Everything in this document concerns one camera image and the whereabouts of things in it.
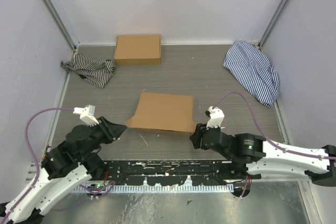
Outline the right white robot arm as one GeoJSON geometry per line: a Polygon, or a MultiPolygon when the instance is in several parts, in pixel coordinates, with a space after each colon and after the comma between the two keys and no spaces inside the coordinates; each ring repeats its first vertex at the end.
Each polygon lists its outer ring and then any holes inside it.
{"type": "Polygon", "coordinates": [[[217,152],[230,161],[230,171],[237,179],[276,174],[309,178],[318,186],[335,186],[333,145],[301,148],[250,133],[228,135],[206,124],[197,124],[190,141],[195,149],[217,152]]]}

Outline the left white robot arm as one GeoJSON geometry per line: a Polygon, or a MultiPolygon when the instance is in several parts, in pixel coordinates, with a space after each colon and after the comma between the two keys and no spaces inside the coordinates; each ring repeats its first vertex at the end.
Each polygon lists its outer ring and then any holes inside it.
{"type": "Polygon", "coordinates": [[[2,223],[41,223],[46,213],[71,190],[100,180],[106,164],[97,149],[118,140],[126,125],[104,117],[94,125],[77,125],[42,161],[33,180],[15,199],[1,204],[2,223]]]}

